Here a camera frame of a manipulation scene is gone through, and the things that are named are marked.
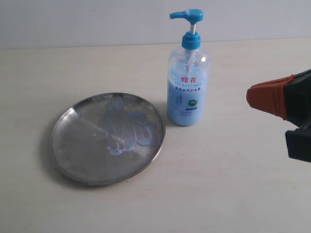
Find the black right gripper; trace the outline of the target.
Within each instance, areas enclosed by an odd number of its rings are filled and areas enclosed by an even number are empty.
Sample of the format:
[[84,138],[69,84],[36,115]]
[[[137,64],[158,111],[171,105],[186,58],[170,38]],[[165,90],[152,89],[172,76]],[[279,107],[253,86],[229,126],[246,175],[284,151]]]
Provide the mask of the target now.
[[250,107],[288,120],[298,128],[285,133],[288,156],[311,161],[311,71],[258,83],[246,92]]

